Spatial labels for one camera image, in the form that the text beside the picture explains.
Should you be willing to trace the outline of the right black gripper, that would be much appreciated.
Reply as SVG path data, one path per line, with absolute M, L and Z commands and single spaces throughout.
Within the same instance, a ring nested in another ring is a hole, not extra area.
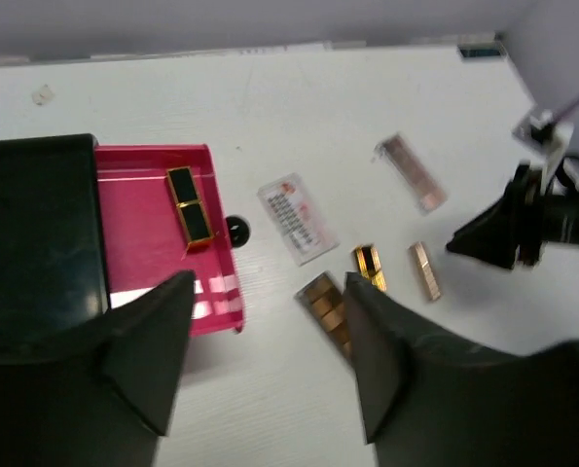
M 520 164 L 514 181 L 522 185 L 519 200 L 503 196 L 459 228 L 446 250 L 492 267 L 511 270 L 515 263 L 533 267 L 543 246 L 579 246 L 579 190 L 572 183 L 563 194 L 543 189 L 542 170 Z

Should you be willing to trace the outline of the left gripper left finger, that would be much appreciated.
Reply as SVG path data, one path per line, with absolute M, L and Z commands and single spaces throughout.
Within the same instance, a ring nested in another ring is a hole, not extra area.
M 136 300 L 0 351 L 0 466 L 149 466 L 170 426 L 196 301 L 175 273 Z

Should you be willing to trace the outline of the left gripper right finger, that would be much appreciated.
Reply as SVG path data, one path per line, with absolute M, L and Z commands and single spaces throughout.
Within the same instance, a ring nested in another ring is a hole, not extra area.
M 579 340 L 527 356 L 470 341 L 360 274 L 344 309 L 380 466 L 579 466 Z

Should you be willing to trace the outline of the pink-brown eyeshadow palette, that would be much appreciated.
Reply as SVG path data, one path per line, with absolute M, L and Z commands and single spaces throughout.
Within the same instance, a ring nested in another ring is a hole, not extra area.
M 379 141 L 375 151 L 397 170 L 423 213 L 431 213 L 447 201 L 446 192 L 402 133 Z

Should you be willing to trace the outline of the rose gold lipstick tube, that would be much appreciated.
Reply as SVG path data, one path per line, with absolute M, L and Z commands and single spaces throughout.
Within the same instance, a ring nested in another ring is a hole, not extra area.
M 426 299 L 429 302 L 438 301 L 442 297 L 441 287 L 432 268 L 427 248 L 423 242 L 418 241 L 409 247 L 409 252 L 413 263 L 416 265 L 417 277 Z

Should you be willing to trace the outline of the brown eyeshadow palette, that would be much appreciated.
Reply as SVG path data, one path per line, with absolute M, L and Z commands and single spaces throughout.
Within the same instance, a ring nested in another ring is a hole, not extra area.
M 342 291 L 328 271 L 295 294 L 296 301 L 317 323 L 344 360 L 351 364 L 351 341 Z

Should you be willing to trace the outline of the black pink drawer organizer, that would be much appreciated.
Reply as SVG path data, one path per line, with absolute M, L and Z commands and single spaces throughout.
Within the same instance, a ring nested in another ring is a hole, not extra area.
M 214 234 L 206 248 L 186 249 L 166 175 L 182 166 Z M 232 248 L 204 145 L 0 141 L 0 350 L 84 323 L 182 269 L 196 276 L 192 334 L 241 331 Z

